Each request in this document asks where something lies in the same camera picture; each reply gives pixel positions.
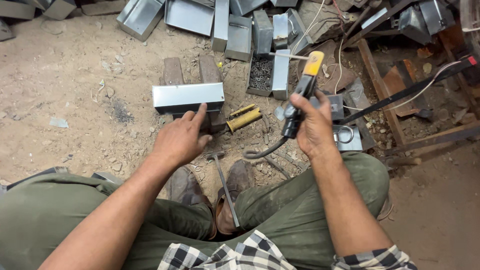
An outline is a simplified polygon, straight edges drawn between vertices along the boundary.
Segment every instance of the left hand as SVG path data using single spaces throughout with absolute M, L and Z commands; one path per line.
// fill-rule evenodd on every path
M 212 140 L 211 135 L 199 137 L 206 110 L 207 104 L 202 103 L 196 114 L 190 110 L 182 118 L 177 118 L 160 129 L 150 156 L 158 157 L 175 168 L 198 157 Z

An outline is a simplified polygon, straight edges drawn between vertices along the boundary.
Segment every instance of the hand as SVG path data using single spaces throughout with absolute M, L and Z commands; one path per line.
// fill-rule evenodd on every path
M 207 104 L 202 103 L 197 114 L 190 110 L 160 129 L 150 156 L 165 160 L 175 168 L 198 157 L 212 140 L 211 135 L 198 135 L 206 110 Z
M 330 100 L 321 91 L 315 91 L 320 108 L 313 105 L 299 94 L 293 93 L 290 101 L 297 109 L 305 113 L 305 120 L 300 124 L 297 133 L 297 142 L 300 149 L 312 161 L 318 156 L 325 155 L 333 146 L 336 149 L 332 130 L 332 112 Z

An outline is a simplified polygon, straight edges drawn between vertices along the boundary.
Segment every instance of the hammer head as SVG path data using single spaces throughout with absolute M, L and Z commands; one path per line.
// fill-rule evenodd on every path
M 220 158 L 222 158 L 224 155 L 225 155 L 225 152 L 224 152 L 224 151 L 216 151 L 216 152 L 206 153 L 206 154 L 205 154 L 205 157 L 207 158 L 207 160 L 214 160 L 214 159 L 215 159 L 215 156 L 217 156 L 218 159 L 220 159 Z

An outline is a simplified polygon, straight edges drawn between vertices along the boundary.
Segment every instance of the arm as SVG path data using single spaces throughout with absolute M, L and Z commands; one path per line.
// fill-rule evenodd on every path
M 290 100 L 305 113 L 297 142 L 312 164 L 335 252 L 343 257 L 390 248 L 393 242 L 369 212 L 336 148 L 330 101 L 320 91 L 315 95 L 318 110 L 300 95 Z
M 202 104 L 158 132 L 152 153 L 137 171 L 60 243 L 41 270 L 120 269 L 145 213 L 168 178 L 196 158 L 209 135 L 198 137 L 206 112 Z

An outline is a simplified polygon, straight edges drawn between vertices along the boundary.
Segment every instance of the metal clip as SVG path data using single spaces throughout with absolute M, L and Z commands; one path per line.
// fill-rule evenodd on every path
M 338 134 L 340 134 L 340 132 L 342 131 L 342 129 L 346 129 L 350 132 L 350 139 L 346 142 L 343 142 L 343 141 L 340 141 L 340 137 L 338 136 Z M 335 144 L 338 146 L 338 144 L 348 144 L 350 143 L 352 140 L 353 140 L 353 137 L 354 137 L 354 134 L 353 134 L 353 129 L 349 126 L 342 126 L 338 129 L 338 132 L 334 132 L 333 133 L 333 140 L 335 140 Z

